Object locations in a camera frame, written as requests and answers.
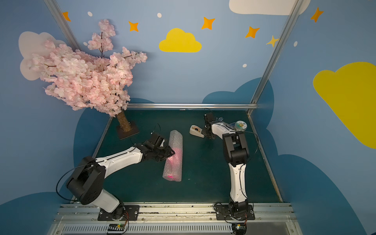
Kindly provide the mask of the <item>beige tape dispenser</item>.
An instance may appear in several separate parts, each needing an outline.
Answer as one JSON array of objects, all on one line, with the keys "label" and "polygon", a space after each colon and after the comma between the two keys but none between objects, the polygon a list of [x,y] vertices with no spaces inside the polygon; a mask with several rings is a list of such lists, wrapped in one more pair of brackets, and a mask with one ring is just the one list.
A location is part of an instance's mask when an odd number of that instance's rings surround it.
[{"label": "beige tape dispenser", "polygon": [[204,138],[205,136],[203,135],[202,133],[202,128],[198,127],[197,125],[192,125],[190,127],[190,131],[189,133],[193,136],[197,136],[197,137],[200,137],[200,138]]}]

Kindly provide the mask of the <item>pink plastic wine glass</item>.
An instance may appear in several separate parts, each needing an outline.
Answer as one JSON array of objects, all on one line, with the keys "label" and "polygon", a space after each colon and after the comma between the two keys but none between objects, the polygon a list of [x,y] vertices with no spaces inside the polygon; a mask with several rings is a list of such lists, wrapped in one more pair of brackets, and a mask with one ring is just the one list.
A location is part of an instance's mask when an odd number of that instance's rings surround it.
[{"label": "pink plastic wine glass", "polygon": [[163,178],[168,181],[181,182],[182,181],[182,165],[183,156],[173,155],[166,159]]}]

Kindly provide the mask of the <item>clear bubble wrap sheet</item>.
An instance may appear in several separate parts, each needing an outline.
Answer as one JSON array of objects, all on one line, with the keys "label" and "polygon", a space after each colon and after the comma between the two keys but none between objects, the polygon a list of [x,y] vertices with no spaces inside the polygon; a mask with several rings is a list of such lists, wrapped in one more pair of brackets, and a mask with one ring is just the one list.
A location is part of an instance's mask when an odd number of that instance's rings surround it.
[{"label": "clear bubble wrap sheet", "polygon": [[169,147],[174,151],[165,161],[163,178],[168,181],[182,181],[183,166],[183,136],[177,130],[172,130],[169,136]]}]

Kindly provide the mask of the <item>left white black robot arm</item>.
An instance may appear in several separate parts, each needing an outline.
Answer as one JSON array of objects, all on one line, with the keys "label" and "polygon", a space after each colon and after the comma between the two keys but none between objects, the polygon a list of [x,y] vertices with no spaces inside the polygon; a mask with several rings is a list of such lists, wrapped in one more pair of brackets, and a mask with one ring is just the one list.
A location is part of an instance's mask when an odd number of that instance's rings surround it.
[{"label": "left white black robot arm", "polygon": [[103,188],[105,179],[130,165],[150,159],[162,161],[174,154],[170,146],[137,144],[107,157],[85,157],[68,171],[71,175],[66,180],[66,188],[82,205],[95,205],[118,219],[124,215],[124,204]]}]

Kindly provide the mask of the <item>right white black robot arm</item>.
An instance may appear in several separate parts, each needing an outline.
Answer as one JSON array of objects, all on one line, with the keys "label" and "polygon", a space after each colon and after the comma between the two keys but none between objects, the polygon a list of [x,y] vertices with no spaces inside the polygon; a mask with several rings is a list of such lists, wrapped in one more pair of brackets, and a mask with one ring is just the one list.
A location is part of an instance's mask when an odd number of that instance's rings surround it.
[{"label": "right white black robot arm", "polygon": [[227,124],[215,118],[206,120],[202,131],[204,136],[210,139],[219,137],[223,142],[223,155],[230,169],[231,180],[229,212],[237,220],[244,219],[253,210],[245,189],[245,171],[250,157],[246,129],[244,121]]}]

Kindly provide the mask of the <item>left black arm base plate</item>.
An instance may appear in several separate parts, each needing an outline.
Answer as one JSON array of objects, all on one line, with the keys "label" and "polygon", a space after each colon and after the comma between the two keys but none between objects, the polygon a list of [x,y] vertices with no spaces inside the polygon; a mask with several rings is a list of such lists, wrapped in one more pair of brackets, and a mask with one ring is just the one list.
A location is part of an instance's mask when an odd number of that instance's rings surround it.
[{"label": "left black arm base plate", "polygon": [[98,221],[136,221],[139,210],[139,205],[119,205],[113,212],[100,209]]}]

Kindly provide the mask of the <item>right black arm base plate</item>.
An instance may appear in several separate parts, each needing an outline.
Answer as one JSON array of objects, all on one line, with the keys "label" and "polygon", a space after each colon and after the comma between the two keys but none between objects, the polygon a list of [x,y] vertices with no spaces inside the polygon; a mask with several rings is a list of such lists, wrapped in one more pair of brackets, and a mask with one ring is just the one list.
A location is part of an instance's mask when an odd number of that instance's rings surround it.
[{"label": "right black arm base plate", "polygon": [[248,205],[247,203],[215,203],[213,205],[213,209],[217,220],[255,220],[255,213],[253,211],[253,207],[252,205]]}]

